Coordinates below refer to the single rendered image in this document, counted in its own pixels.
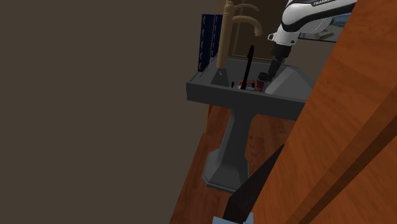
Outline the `black long-handled brush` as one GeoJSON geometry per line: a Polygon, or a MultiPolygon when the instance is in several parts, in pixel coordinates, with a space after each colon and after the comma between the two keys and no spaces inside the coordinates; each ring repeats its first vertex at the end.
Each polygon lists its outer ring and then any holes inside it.
{"type": "Polygon", "coordinates": [[[248,55],[247,55],[247,64],[246,64],[246,70],[244,73],[244,79],[242,81],[242,85],[240,87],[241,90],[245,90],[246,89],[246,85],[247,85],[247,79],[249,76],[249,72],[250,72],[250,68],[251,68],[251,63],[253,60],[253,54],[254,54],[254,45],[251,45],[248,51],[248,55]]]}

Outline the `grey pedestal sink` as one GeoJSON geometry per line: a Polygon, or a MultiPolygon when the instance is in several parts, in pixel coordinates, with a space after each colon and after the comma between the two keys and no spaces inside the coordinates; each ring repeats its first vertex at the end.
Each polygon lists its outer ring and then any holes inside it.
{"type": "Polygon", "coordinates": [[[255,115],[297,120],[315,82],[299,67],[282,65],[264,92],[240,90],[230,84],[243,79],[246,60],[229,58],[224,71],[216,64],[213,59],[204,72],[197,72],[186,83],[186,94],[189,101],[231,110],[220,147],[207,156],[202,179],[208,187],[233,193],[249,177],[245,150],[251,120],[255,115]]]}

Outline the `dark blue patterned panel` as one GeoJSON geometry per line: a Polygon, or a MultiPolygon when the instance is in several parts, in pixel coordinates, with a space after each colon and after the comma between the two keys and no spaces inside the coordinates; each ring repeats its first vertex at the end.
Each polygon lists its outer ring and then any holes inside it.
{"type": "Polygon", "coordinates": [[[213,14],[202,14],[200,27],[200,47],[198,55],[198,71],[203,72],[209,65],[211,58],[212,31],[214,25],[213,14]]]}
{"type": "Polygon", "coordinates": [[[214,58],[218,54],[222,20],[223,20],[223,15],[214,15],[212,41],[211,41],[211,58],[214,58]]]}

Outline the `small red and white box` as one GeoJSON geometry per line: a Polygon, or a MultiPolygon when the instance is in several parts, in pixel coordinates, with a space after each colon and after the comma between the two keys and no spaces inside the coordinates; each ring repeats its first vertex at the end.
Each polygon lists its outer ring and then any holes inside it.
{"type": "MultiPolygon", "coordinates": [[[[243,83],[242,80],[238,83],[238,85],[237,85],[238,89],[241,89],[242,83],[243,83]]],[[[254,91],[255,84],[256,84],[255,80],[247,80],[245,90],[254,91]]]]}

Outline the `tan curved faucet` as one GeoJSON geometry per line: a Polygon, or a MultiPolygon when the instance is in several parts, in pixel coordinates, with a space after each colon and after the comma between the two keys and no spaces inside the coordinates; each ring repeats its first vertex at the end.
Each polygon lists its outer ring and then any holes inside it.
{"type": "Polygon", "coordinates": [[[212,85],[219,85],[224,87],[229,87],[229,80],[226,71],[226,62],[228,55],[228,47],[230,44],[232,25],[234,23],[248,23],[254,27],[255,36],[262,36],[263,29],[261,23],[249,16],[245,15],[235,15],[235,11],[240,8],[251,8],[255,11],[259,11],[260,9],[253,4],[238,4],[234,5],[231,0],[227,0],[223,10],[223,20],[221,25],[221,33],[219,36],[219,47],[218,47],[218,57],[216,62],[217,71],[212,79],[212,85]]]}

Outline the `red jar with black lid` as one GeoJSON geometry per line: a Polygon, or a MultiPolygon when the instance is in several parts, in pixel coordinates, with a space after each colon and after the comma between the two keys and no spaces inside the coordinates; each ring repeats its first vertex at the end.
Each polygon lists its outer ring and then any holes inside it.
{"type": "Polygon", "coordinates": [[[266,88],[271,84],[271,81],[272,81],[271,75],[265,72],[261,72],[256,79],[256,85],[254,91],[264,92],[266,88]]]}

